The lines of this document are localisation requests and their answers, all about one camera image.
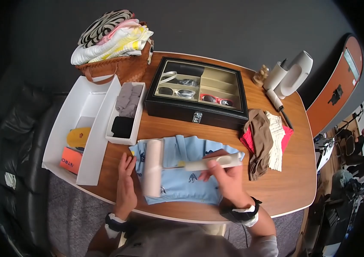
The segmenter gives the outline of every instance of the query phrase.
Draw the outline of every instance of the adhesive paper roll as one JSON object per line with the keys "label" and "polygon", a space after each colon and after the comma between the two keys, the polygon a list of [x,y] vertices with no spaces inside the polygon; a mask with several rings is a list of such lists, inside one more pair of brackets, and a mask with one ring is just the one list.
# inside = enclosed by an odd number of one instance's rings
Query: adhesive paper roll
{"label": "adhesive paper roll", "polygon": [[151,139],[146,143],[145,170],[143,172],[142,192],[146,196],[161,195],[161,175],[164,143]]}
{"label": "adhesive paper roll", "polygon": [[287,70],[283,69],[281,67],[281,63],[278,62],[273,70],[270,72],[269,76],[267,76],[265,83],[263,83],[263,88],[265,90],[272,89],[274,90],[279,82],[285,77],[286,73],[288,73]]}
{"label": "adhesive paper roll", "polygon": [[276,111],[279,111],[279,107],[281,107],[283,104],[275,92],[272,89],[269,89],[266,91],[266,95],[273,106],[275,106]]}

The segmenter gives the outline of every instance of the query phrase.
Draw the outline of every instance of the wooden table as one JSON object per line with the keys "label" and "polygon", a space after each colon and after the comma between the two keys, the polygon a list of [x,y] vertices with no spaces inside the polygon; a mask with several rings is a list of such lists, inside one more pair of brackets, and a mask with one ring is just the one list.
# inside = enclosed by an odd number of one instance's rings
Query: wooden table
{"label": "wooden table", "polygon": [[[159,62],[163,56],[199,60],[241,71],[248,108],[268,110],[279,115],[263,88],[252,82],[254,71],[235,64],[214,59],[175,53],[155,52],[152,63],[142,79],[149,87]],[[277,217],[303,209],[312,204],[316,193],[316,162],[312,133],[305,108],[298,93],[282,100],[285,111],[290,118],[295,133],[283,154],[282,172],[268,170],[257,181],[248,180],[249,152],[239,141],[239,132],[220,127],[195,124],[185,121],[170,120],[149,116],[144,110],[139,127],[139,139],[161,138],[181,134],[198,136],[202,139],[221,142],[230,145],[246,155],[243,159],[243,186],[247,193],[261,200],[262,206],[272,217]],[[99,183],[97,186],[82,186],[107,202],[116,201],[118,181],[118,164],[123,152],[131,155],[128,146],[108,143],[103,159]],[[149,216],[196,223],[225,223],[226,219],[219,215],[218,207],[204,203],[166,202],[148,205],[141,194],[140,183],[134,172],[133,181],[138,195],[138,206],[134,210]]]}

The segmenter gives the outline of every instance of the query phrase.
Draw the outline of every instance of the wrist strap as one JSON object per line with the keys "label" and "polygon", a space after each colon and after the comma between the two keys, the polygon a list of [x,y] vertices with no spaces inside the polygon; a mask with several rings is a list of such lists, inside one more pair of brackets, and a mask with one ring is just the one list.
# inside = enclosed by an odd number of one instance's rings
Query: wrist strap
{"label": "wrist strap", "polygon": [[258,213],[259,204],[262,203],[261,201],[257,200],[254,197],[252,197],[252,199],[255,201],[254,211],[236,212],[233,211],[230,207],[228,207],[220,210],[219,213],[221,214],[222,217],[225,217],[226,219],[235,223],[241,223],[243,221],[251,220]]}
{"label": "wrist strap", "polygon": [[120,223],[117,222],[116,220],[113,220],[109,217],[108,213],[105,217],[105,224],[108,225],[109,229],[112,229],[113,231],[117,231],[117,232],[125,232],[126,229],[128,228],[128,222],[125,221],[124,223]]}

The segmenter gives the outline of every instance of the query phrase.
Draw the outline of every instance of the woven basket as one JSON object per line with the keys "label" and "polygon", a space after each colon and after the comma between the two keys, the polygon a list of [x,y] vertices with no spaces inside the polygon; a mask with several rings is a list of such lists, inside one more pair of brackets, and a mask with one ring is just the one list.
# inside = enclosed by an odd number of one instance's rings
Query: woven basket
{"label": "woven basket", "polygon": [[[110,82],[115,74],[118,76],[121,84],[125,82],[140,82],[145,74],[146,68],[151,63],[153,47],[154,41],[149,39],[141,51],[141,55],[115,57],[99,62],[75,65],[75,67],[85,75],[87,80],[96,85],[103,85]],[[100,81],[93,80],[94,77],[106,75],[112,76]]]}

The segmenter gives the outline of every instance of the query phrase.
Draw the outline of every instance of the wooden figurine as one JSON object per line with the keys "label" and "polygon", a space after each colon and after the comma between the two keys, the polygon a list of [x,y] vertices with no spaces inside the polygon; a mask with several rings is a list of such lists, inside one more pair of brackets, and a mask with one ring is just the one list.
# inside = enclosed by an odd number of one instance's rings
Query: wooden figurine
{"label": "wooden figurine", "polygon": [[269,69],[263,64],[261,69],[258,72],[255,72],[255,75],[252,78],[252,81],[258,87],[263,86],[267,76],[269,75]]}

